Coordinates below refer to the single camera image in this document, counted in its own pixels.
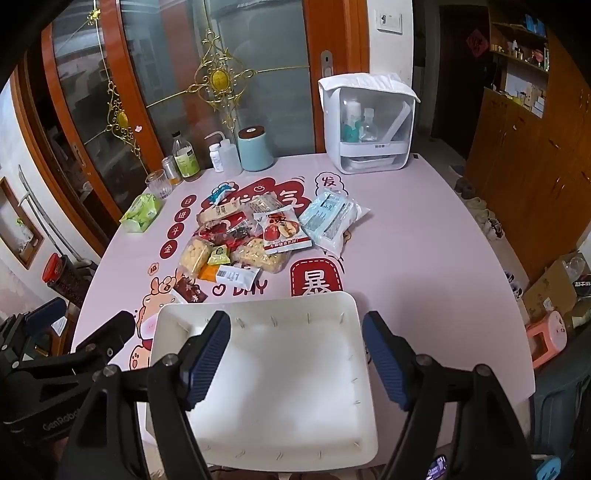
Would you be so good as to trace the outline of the dark brown snack sachet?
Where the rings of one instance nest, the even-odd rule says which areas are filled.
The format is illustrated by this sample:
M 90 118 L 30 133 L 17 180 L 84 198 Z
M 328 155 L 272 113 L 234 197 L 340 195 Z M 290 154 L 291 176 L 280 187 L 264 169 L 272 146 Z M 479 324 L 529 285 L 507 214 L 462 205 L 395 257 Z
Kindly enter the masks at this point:
M 200 286 L 185 276 L 176 280 L 173 289 L 179 300 L 184 303 L 204 303 L 207 299 L 207 295 L 200 289 Z

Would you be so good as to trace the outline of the small green candy packet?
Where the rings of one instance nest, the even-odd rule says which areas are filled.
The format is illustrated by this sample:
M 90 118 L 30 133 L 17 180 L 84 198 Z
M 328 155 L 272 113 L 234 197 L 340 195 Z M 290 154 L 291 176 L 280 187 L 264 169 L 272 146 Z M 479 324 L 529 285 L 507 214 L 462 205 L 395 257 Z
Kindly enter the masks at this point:
M 215 246 L 208 257 L 207 264 L 211 266 L 229 265 L 231 263 L 228 246 Z

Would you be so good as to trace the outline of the red dark dried fruit pack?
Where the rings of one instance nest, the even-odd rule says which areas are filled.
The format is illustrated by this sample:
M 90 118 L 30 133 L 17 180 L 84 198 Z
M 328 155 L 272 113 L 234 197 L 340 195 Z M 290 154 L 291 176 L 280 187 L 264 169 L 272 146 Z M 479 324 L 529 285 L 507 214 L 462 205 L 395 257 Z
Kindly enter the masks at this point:
M 243 213 L 211 221 L 197 229 L 197 236 L 214 246 L 225 245 L 230 251 L 263 233 L 259 223 Z

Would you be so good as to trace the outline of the kraft paper cracker pack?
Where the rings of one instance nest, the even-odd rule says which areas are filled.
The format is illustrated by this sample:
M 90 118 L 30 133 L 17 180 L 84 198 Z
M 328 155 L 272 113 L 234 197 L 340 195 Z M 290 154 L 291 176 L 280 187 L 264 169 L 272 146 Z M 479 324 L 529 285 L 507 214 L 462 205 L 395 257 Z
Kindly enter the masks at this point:
M 235 202 L 211 206 L 197 215 L 199 226 L 211 226 L 219 222 L 235 226 L 239 222 L 249 220 L 252 220 L 252 215 L 247 213 L 241 204 Z

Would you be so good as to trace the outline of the red jujube snack bag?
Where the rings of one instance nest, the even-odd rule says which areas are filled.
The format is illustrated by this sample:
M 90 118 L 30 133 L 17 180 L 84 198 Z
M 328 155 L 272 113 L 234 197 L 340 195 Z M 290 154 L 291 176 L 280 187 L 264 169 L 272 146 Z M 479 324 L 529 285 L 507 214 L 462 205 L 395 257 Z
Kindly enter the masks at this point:
M 263 250 L 267 255 L 311 248 L 312 241 L 298 221 L 291 205 L 253 215 L 263 229 Z

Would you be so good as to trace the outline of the light blue snack package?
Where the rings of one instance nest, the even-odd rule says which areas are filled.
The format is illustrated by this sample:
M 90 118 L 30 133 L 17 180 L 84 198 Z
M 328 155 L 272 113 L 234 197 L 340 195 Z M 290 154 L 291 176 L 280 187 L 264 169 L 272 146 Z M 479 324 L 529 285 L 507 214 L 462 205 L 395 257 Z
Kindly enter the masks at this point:
M 298 220 L 315 246 L 339 257 L 345 247 L 346 231 L 369 212 L 349 195 L 322 188 Z

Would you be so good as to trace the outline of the clear pack brown crackers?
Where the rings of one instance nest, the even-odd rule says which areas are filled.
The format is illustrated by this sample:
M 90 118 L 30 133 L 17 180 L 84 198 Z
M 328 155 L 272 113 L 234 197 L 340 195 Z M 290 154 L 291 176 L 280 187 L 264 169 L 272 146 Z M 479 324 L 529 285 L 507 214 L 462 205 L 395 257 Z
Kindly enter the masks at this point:
M 283 203 L 277 198 L 276 193 L 266 192 L 249 201 L 247 204 L 252 214 L 269 213 L 283 208 Z

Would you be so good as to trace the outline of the clear bag small yellow puffs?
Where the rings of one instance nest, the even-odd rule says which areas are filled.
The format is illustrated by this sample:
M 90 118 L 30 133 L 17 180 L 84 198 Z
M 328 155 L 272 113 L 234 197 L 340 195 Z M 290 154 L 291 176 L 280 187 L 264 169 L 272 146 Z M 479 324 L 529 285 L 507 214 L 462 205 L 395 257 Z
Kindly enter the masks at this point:
M 187 276 L 197 278 L 211 255 L 212 245 L 199 237 L 192 237 L 181 253 L 179 267 Z

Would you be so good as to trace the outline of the red bucket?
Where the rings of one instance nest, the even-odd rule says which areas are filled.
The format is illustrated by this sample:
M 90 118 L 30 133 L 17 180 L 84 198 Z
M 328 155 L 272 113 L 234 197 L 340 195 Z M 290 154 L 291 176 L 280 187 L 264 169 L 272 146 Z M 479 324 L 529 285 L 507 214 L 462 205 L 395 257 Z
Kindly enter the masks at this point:
M 43 269 L 41 278 L 47 285 L 53 285 L 61 281 L 68 271 L 69 259 L 65 255 L 53 253 Z

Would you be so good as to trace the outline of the white plastic tray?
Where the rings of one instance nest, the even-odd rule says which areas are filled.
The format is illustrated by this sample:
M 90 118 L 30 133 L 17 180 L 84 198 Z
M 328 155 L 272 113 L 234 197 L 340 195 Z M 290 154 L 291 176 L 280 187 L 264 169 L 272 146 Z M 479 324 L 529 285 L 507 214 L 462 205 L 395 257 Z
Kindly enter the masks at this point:
M 363 466 L 378 432 L 358 308 L 346 292 L 217 304 L 169 304 L 151 359 L 176 353 L 228 313 L 231 335 L 211 389 L 188 414 L 204 460 L 243 470 Z

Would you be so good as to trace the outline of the pink plastic stool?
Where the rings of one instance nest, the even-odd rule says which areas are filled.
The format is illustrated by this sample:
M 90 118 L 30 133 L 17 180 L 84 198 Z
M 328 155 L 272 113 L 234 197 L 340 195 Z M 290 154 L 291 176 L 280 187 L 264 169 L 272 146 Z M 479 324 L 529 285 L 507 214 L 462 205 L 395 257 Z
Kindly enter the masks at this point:
M 568 334 L 561 314 L 554 310 L 541 320 L 526 327 L 527 336 L 534 340 L 540 338 L 542 352 L 532 356 L 533 368 L 537 369 L 561 353 L 567 345 Z

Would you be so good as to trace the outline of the white squeeze wash bottle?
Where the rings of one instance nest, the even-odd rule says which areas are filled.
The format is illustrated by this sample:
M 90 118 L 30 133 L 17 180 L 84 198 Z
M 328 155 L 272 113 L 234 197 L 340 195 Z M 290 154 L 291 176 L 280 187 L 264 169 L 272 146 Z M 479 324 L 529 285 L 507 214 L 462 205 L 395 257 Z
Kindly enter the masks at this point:
M 242 173 L 242 163 L 238 155 L 238 147 L 235 146 L 228 138 L 225 137 L 224 132 L 214 131 L 204 137 L 205 140 L 212 140 L 212 143 L 221 144 L 219 154 L 221 154 L 221 162 L 223 166 L 223 174 L 232 179 Z

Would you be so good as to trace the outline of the light blue canister brown lid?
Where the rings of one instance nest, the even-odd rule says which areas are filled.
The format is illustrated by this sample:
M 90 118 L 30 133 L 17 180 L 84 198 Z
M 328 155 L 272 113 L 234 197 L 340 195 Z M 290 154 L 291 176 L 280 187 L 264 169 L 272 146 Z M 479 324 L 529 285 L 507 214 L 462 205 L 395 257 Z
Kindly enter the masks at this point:
M 238 132 L 238 152 L 245 171 L 259 172 L 273 166 L 263 126 L 250 126 Z

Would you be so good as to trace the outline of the wooden glass door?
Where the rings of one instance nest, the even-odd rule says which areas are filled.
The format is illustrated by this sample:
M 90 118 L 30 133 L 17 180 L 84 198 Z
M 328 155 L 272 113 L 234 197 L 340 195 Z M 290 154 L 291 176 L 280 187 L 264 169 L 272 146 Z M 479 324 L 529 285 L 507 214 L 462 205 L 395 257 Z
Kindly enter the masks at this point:
M 322 152 L 318 80 L 369 60 L 363 1 L 69 1 L 7 87 L 43 188 L 103 253 L 174 134 L 201 169 L 214 131 L 249 126 L 277 157 Z

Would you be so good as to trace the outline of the white wall switch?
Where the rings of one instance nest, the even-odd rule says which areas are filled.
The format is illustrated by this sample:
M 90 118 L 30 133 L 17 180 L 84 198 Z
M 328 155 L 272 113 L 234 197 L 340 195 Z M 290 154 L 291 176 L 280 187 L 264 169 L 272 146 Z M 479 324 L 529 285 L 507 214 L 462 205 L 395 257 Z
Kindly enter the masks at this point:
M 376 29 L 383 33 L 404 34 L 404 15 L 401 12 L 375 12 Z

